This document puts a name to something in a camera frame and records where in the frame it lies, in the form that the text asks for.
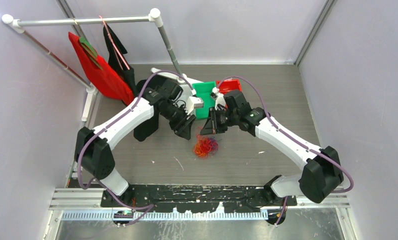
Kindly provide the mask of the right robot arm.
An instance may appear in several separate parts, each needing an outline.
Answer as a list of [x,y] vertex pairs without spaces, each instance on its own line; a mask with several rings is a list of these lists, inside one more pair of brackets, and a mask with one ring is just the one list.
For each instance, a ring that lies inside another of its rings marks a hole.
[[238,89],[222,94],[215,87],[210,95],[215,99],[215,106],[209,108],[201,135],[222,134],[229,127],[237,126],[278,149],[300,169],[299,174],[277,175],[264,185],[268,204],[278,205],[287,196],[305,196],[314,203],[321,203],[344,181],[339,155],[334,148],[321,148],[300,138],[263,108],[252,108]]

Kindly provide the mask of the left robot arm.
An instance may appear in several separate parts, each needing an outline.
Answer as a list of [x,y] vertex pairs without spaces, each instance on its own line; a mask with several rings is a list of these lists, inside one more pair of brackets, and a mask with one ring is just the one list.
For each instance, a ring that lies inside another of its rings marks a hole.
[[113,149],[131,132],[138,141],[145,140],[156,131],[150,120],[159,116],[169,121],[176,136],[190,140],[196,119],[193,111],[204,103],[193,89],[185,104],[178,106],[178,95],[182,92],[181,86],[170,79],[155,88],[144,85],[139,96],[114,117],[93,129],[83,127],[78,131],[74,160],[109,189],[120,206],[128,206],[133,193],[116,169]]

